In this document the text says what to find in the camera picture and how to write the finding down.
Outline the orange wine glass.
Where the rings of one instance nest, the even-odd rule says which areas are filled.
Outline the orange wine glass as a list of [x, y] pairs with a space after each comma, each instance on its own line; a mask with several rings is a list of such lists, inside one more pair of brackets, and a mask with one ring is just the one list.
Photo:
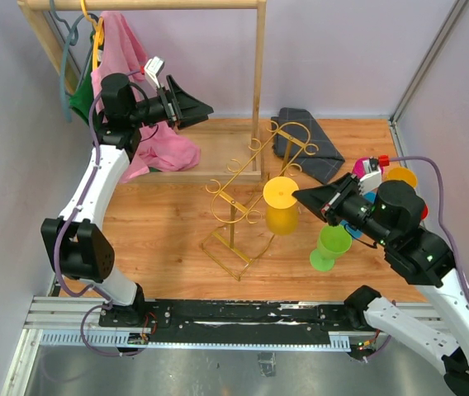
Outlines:
[[402, 181], [407, 183], [414, 189], [418, 185], [418, 179], [414, 172], [407, 167], [394, 167], [392, 168], [385, 177], [386, 181]]
[[298, 190], [297, 183], [289, 177], [274, 177], [265, 184], [266, 225], [272, 233], [283, 236], [296, 230], [298, 210], [293, 193]]

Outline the green wine glass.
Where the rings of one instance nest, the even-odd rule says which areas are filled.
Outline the green wine glass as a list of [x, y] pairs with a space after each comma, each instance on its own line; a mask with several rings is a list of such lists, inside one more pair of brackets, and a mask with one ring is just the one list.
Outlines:
[[316, 249], [310, 253], [310, 264], [317, 271], [330, 271], [335, 261], [343, 256], [352, 245], [352, 237], [344, 226], [323, 227], [316, 242]]

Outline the pink wine glass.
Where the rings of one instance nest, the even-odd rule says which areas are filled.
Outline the pink wine glass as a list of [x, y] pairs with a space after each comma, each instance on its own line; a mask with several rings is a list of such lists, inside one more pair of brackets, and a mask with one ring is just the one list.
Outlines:
[[352, 173], [358, 177], [363, 177], [367, 172], [365, 171], [364, 162], [369, 161], [369, 157], [363, 157], [358, 159], [353, 165]]

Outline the blue wine glass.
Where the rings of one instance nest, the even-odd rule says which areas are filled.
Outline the blue wine glass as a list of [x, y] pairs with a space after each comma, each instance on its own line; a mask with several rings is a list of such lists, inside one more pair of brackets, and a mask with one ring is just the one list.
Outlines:
[[[370, 203], [373, 203], [376, 198], [376, 193], [374, 191], [370, 191], [366, 193], [363, 197]], [[362, 231], [360, 231], [359, 229], [355, 229], [351, 224], [348, 223], [348, 221], [343, 219], [340, 224], [353, 239], [360, 239], [362, 237]]]

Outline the red wine glass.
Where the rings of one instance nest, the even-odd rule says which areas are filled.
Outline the red wine glass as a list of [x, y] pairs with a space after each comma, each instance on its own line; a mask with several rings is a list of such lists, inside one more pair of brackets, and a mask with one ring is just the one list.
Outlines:
[[428, 214], [429, 214], [429, 208], [426, 204], [424, 204], [424, 208], [422, 209], [420, 218], [424, 220], [427, 218]]

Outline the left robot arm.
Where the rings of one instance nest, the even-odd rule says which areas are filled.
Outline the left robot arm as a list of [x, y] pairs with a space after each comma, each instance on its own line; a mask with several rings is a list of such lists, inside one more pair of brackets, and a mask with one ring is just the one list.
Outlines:
[[102, 79], [88, 125], [93, 147], [87, 170], [71, 201], [59, 216], [43, 221], [40, 232], [61, 289], [81, 296], [65, 283], [83, 283], [83, 292], [97, 292], [105, 303], [102, 326], [137, 327], [144, 323], [147, 306], [140, 285], [115, 265], [115, 251], [102, 232], [102, 223], [118, 181], [130, 166], [141, 141], [140, 130], [166, 122], [187, 128], [204, 122], [213, 108], [182, 90], [172, 76], [155, 97], [136, 99], [142, 89], [131, 73], [112, 73]]

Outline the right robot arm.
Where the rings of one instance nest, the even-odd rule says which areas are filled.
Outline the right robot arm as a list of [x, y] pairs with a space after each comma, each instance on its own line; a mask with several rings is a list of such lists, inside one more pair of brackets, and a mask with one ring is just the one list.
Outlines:
[[398, 309], [363, 285], [345, 301], [344, 319], [355, 330], [379, 329], [424, 358], [456, 395], [469, 395], [469, 294], [457, 272], [453, 248], [421, 224], [424, 200], [404, 181], [384, 181], [369, 202], [348, 173], [326, 186], [293, 192], [298, 202], [331, 226], [343, 220], [384, 251], [391, 269], [427, 298], [448, 333]]

